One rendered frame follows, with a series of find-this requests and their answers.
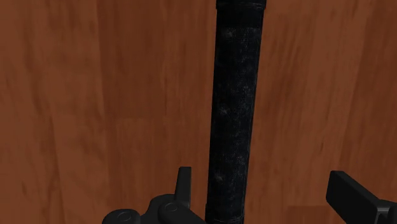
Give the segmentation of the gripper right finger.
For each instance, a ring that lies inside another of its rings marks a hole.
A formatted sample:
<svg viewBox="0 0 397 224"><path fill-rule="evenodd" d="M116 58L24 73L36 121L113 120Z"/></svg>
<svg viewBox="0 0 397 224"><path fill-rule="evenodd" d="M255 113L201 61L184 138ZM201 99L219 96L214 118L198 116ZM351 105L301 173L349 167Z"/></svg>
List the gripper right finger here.
<svg viewBox="0 0 397 224"><path fill-rule="evenodd" d="M346 224L397 224L397 202L376 197L344 171L331 171L326 201Z"/></svg>

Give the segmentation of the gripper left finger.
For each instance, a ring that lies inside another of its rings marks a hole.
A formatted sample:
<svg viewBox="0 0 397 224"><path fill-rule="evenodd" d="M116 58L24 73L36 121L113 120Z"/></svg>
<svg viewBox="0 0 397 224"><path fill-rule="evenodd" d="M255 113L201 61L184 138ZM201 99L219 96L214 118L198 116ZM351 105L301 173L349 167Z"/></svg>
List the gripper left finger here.
<svg viewBox="0 0 397 224"><path fill-rule="evenodd" d="M192 168L180 167L173 194L151 199L142 215L133 209L111 211L102 224L207 224L190 209L191 183Z"/></svg>

